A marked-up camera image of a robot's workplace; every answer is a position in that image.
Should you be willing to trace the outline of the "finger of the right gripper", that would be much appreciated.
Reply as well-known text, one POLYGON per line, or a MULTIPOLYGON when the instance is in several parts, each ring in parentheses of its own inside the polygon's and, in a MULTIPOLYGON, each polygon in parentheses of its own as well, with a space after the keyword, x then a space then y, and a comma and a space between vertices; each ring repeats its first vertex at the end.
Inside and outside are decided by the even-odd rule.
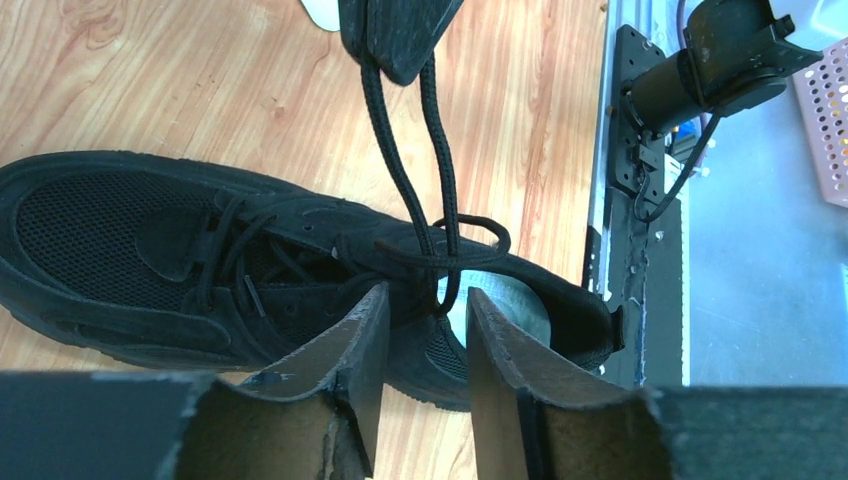
POLYGON ((340 36, 346 52, 357 63, 368 62, 367 0, 338 0, 340 36))
POLYGON ((368 53, 393 83, 411 84, 463 3, 463 0, 368 1, 368 53))

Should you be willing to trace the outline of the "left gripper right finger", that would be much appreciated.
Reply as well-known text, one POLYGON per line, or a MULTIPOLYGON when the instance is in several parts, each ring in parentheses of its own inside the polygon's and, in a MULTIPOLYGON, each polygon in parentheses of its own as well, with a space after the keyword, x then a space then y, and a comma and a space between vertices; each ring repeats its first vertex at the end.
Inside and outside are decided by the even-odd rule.
POLYGON ((843 479, 843 387, 628 390, 510 322, 479 289, 467 303, 482 479, 843 479))

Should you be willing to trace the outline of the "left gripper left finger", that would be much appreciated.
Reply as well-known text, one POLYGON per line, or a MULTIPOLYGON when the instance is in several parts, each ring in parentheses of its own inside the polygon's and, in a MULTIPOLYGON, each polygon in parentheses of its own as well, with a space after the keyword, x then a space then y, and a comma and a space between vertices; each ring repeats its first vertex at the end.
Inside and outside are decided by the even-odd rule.
POLYGON ((208 372, 1 377, 5 479, 364 479, 389 331, 374 286, 334 326, 235 385, 208 372))

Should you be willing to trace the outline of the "black sneaker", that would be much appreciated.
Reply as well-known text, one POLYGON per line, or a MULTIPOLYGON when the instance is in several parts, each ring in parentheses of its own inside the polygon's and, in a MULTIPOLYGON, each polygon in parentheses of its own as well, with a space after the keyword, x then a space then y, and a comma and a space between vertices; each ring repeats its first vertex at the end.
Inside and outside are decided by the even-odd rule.
POLYGON ((386 382, 468 411, 448 314, 514 288, 552 350, 593 371, 623 346, 596 295, 509 251, 491 219, 405 221, 255 172, 129 151, 36 155, 1 170, 1 303, 57 342, 147 368, 248 372, 389 292, 386 382))

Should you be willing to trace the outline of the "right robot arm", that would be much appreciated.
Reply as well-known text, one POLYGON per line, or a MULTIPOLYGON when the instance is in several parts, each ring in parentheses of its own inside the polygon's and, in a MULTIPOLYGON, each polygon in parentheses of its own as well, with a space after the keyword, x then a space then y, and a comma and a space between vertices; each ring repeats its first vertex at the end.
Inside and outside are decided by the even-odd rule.
MULTIPOLYGON (((340 34, 362 66, 407 86, 432 60, 459 1, 341 1, 340 34)), ((727 117, 774 98, 788 76, 822 60, 795 45, 790 15, 767 1, 704 1, 683 30, 684 46, 638 73, 616 67, 613 97, 640 131, 666 133, 710 112, 727 117)))

